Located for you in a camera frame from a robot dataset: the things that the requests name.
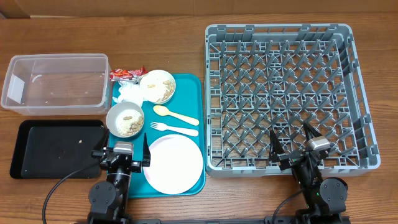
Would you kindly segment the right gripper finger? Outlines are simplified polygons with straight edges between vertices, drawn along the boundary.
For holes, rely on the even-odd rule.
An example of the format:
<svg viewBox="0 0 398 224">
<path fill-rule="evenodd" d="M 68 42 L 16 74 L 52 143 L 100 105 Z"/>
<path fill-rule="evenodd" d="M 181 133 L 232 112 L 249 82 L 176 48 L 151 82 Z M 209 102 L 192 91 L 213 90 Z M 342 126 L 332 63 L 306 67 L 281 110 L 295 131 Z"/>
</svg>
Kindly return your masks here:
<svg viewBox="0 0 398 224">
<path fill-rule="evenodd" d="M 270 130 L 270 151 L 269 151 L 269 160 L 272 162 L 279 162 L 280 161 L 280 155 L 284 154 L 285 151 L 276 136 L 276 133 L 273 130 Z"/>
<path fill-rule="evenodd" d="M 303 122 L 303 129 L 305 131 L 306 140 L 311 140 L 313 138 L 317 138 L 322 136 L 310 123 L 307 121 Z"/>
</svg>

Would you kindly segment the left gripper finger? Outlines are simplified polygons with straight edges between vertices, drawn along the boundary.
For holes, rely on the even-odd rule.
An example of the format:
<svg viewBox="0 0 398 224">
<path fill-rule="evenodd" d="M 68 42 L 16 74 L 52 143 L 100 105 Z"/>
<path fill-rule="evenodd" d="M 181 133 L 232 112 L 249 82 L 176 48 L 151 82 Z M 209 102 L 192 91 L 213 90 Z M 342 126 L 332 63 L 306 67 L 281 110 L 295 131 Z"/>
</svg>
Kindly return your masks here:
<svg viewBox="0 0 398 224">
<path fill-rule="evenodd" d="M 144 133 L 142 167 L 149 167 L 150 159 L 151 159 L 151 154 L 150 154 L 150 150 L 149 150 L 149 145 L 147 143 L 147 134 Z"/>
<path fill-rule="evenodd" d="M 93 148 L 91 152 L 92 157 L 103 157 L 106 148 L 108 146 L 108 139 L 109 139 L 109 129 L 105 129 L 105 132 L 99 142 L 96 144 L 96 146 Z"/>
</svg>

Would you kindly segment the pink round plate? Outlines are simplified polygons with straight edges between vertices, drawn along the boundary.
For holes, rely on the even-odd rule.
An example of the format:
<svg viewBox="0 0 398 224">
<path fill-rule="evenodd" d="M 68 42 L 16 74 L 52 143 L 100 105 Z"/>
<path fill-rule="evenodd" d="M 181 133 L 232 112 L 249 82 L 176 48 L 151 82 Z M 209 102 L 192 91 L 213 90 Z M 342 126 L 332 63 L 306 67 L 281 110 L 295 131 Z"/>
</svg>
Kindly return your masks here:
<svg viewBox="0 0 398 224">
<path fill-rule="evenodd" d="M 190 190 L 203 173 L 203 156 L 190 138 L 168 134 L 150 146 L 150 166 L 144 168 L 149 185 L 156 191 L 177 195 Z"/>
</svg>

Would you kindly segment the white plastic fork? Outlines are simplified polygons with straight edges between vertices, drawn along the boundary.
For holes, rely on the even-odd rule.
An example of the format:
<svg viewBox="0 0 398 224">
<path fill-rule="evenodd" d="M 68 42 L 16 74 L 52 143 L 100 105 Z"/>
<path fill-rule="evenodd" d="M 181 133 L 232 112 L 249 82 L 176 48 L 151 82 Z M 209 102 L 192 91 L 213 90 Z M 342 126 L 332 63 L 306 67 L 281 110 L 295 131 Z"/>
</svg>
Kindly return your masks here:
<svg viewBox="0 0 398 224">
<path fill-rule="evenodd" d="M 152 127 L 153 129 L 156 129 L 158 131 L 174 131 L 174 132 L 177 132 L 180 134 L 185 134 L 185 135 L 193 136 L 193 137 L 196 137 L 199 135 L 199 132 L 195 129 L 168 126 L 164 123 L 158 123 L 158 122 L 151 122 L 150 127 Z"/>
</svg>

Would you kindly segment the grey bowl with rice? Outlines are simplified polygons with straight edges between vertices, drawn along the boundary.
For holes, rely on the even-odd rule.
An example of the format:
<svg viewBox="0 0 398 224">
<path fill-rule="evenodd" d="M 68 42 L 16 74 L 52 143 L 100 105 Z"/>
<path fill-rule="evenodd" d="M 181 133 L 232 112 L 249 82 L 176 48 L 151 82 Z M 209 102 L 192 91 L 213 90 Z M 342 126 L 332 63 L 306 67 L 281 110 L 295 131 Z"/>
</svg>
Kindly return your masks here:
<svg viewBox="0 0 398 224">
<path fill-rule="evenodd" d="M 133 102 L 115 104 L 106 116 L 109 132 L 119 138 L 129 138 L 137 135 L 144 127 L 144 112 Z"/>
</svg>

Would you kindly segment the yellow plastic spoon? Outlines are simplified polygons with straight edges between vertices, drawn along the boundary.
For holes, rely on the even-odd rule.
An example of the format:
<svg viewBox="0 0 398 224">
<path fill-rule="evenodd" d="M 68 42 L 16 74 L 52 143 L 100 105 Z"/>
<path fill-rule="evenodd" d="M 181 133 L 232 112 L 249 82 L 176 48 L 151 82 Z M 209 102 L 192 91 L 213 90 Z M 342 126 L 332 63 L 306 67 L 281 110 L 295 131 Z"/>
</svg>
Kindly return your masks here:
<svg viewBox="0 0 398 224">
<path fill-rule="evenodd" d="M 200 124 L 198 119 L 192 118 L 189 116 L 185 116 L 182 114 L 174 113 L 174 112 L 170 111 L 166 106 L 155 105 L 153 107 L 153 110 L 159 116 L 173 116 L 174 118 L 177 118 L 179 120 L 182 120 L 182 121 L 184 121 L 188 124 L 194 125 L 194 126 L 198 126 Z"/>
</svg>

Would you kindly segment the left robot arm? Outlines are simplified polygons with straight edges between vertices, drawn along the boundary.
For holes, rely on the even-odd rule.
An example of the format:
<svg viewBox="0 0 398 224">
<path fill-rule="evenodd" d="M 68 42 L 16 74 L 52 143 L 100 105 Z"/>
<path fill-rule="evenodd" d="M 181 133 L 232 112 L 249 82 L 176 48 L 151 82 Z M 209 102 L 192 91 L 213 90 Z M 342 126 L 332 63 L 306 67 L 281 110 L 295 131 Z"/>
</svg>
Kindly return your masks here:
<svg viewBox="0 0 398 224">
<path fill-rule="evenodd" d="M 91 203 L 88 223 L 133 223 L 126 213 L 128 194 L 133 173 L 141 173 L 143 167 L 150 166 L 150 150 L 147 135 L 142 143 L 142 160 L 135 161 L 132 142 L 118 141 L 108 147 L 109 130 L 91 152 L 99 160 L 99 167 L 108 172 L 105 181 L 97 182 L 89 191 Z"/>
</svg>

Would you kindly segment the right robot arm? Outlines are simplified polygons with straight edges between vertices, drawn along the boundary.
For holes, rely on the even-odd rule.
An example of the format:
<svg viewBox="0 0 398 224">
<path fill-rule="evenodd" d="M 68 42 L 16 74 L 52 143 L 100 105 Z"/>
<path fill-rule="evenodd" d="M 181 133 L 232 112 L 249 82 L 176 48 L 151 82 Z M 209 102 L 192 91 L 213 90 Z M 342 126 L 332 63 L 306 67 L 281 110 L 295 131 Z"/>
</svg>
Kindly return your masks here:
<svg viewBox="0 0 398 224">
<path fill-rule="evenodd" d="M 296 196 L 302 194 L 307 207 L 297 210 L 295 215 L 286 218 L 289 223 L 349 223 L 344 217 L 348 184 L 341 178 L 324 179 L 318 168 L 331 150 L 330 141 L 320 134 L 308 122 L 303 123 L 305 146 L 297 151 L 286 154 L 279 138 L 273 130 L 269 131 L 269 160 L 278 162 L 280 170 L 290 169 L 300 190 L 285 199 L 274 211 L 271 223 L 281 220 L 279 210 Z"/>
</svg>

